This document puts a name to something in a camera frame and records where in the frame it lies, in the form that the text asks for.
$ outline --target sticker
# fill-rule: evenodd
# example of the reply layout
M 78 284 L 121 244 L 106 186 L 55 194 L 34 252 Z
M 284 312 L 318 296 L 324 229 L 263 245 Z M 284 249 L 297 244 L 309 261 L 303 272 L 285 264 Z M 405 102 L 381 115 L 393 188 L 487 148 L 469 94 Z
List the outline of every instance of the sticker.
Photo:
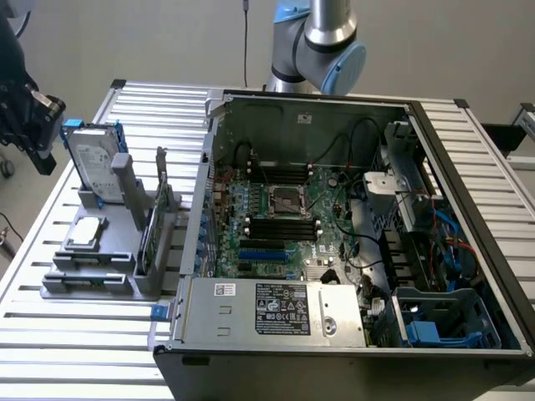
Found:
M 119 180 L 111 169 L 111 157 L 99 146 L 76 146 L 81 169 L 91 190 L 105 202 L 123 202 Z
M 258 283 L 255 316 L 258 334 L 309 336 L 307 286 Z
M 298 124 L 312 124 L 312 115 L 298 114 Z
M 214 287 L 216 297 L 234 297 L 236 295 L 235 282 L 217 282 Z

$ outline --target motherboard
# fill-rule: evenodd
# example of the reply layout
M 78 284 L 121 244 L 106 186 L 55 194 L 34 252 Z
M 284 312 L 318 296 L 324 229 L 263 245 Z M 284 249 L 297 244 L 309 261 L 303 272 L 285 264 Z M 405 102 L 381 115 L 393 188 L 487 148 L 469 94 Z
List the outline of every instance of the motherboard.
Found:
M 348 175 L 324 168 L 259 170 L 229 167 L 217 178 L 216 275 L 317 281 L 334 270 L 347 282 L 354 240 L 339 227 L 353 233 L 353 224 L 350 191 L 339 180 L 347 184 Z

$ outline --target warning label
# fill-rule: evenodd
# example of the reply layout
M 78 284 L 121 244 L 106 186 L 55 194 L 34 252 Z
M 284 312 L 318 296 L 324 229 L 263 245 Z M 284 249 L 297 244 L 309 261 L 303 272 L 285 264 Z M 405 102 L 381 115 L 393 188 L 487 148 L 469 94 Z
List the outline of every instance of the warning label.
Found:
M 309 336 L 307 286 L 257 284 L 255 329 L 258 334 Z

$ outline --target metal slotted platform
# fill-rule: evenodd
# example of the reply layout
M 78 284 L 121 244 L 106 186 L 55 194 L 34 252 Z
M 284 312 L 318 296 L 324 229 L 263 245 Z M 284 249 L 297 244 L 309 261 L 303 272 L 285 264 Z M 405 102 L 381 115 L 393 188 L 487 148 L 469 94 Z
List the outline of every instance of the metal slotted platform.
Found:
M 176 223 L 164 298 L 176 290 L 188 210 L 206 127 L 208 89 L 127 83 L 111 89 L 95 122 L 119 119 L 125 126 L 134 169 L 147 189 L 157 185 L 155 149 L 168 149 L 170 183 L 183 195 Z M 500 247 L 535 304 L 535 239 L 532 214 L 522 192 L 505 178 L 486 136 L 471 116 L 445 100 L 422 104 L 480 207 Z M 0 282 L 0 399 L 171 400 L 172 395 L 146 349 L 149 302 L 44 301 L 43 274 L 79 204 L 79 179 L 66 168 Z M 160 337 L 169 323 L 158 323 Z M 484 400 L 533 399 L 535 383 L 521 391 L 501 388 Z

